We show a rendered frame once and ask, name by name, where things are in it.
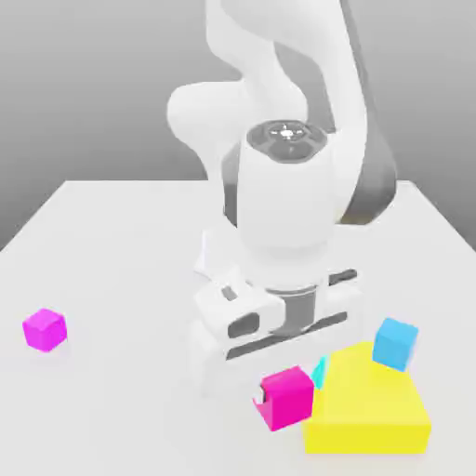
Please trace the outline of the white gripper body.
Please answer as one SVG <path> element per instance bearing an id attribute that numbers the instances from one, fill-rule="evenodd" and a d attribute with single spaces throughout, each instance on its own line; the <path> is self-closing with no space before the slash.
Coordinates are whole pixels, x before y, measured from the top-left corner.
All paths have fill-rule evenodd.
<path id="1" fill-rule="evenodd" d="M 261 378 L 321 357 L 360 338 L 361 297 L 356 284 L 331 284 L 322 292 L 278 296 L 255 290 L 228 301 L 207 286 L 197 307 L 213 300 L 213 313 L 189 327 L 189 367 L 205 395 L 249 386 Z"/>

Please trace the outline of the small pink cube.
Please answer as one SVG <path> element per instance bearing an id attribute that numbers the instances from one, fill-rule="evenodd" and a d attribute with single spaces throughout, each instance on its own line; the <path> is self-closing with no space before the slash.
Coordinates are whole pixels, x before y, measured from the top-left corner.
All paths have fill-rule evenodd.
<path id="1" fill-rule="evenodd" d="M 311 416 L 314 383 L 294 366 L 261 379 L 264 400 L 253 400 L 270 431 L 294 425 Z"/>

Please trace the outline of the small turquoise cube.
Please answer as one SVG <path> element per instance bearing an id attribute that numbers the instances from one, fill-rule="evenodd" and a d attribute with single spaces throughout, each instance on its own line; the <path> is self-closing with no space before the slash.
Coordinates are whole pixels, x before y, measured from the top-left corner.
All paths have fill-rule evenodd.
<path id="1" fill-rule="evenodd" d="M 321 390 L 324 386 L 327 369 L 329 366 L 329 356 L 322 356 L 317 365 L 311 371 L 311 380 L 314 384 L 314 388 Z"/>

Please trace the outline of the small blue cube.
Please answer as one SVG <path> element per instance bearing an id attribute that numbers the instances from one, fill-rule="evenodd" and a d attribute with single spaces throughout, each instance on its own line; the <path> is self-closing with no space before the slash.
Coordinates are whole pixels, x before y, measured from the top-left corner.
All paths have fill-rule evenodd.
<path id="1" fill-rule="evenodd" d="M 416 326 L 386 318 L 377 330 L 372 360 L 404 372 L 413 355 L 417 336 Z"/>

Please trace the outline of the small magenta cube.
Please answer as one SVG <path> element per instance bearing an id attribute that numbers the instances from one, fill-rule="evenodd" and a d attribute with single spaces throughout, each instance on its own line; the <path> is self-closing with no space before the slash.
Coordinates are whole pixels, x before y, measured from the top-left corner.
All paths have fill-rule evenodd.
<path id="1" fill-rule="evenodd" d="M 39 351 L 50 352 L 67 339 L 65 317 L 50 309 L 41 309 L 22 322 L 27 344 Z"/>

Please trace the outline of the large yellow box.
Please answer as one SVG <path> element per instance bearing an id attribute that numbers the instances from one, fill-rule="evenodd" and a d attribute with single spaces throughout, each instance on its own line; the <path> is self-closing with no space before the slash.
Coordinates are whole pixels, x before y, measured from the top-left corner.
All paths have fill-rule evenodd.
<path id="1" fill-rule="evenodd" d="M 372 360 L 373 343 L 333 352 L 324 384 L 302 424 L 308 454 L 415 455 L 427 450 L 431 421 L 407 372 Z"/>

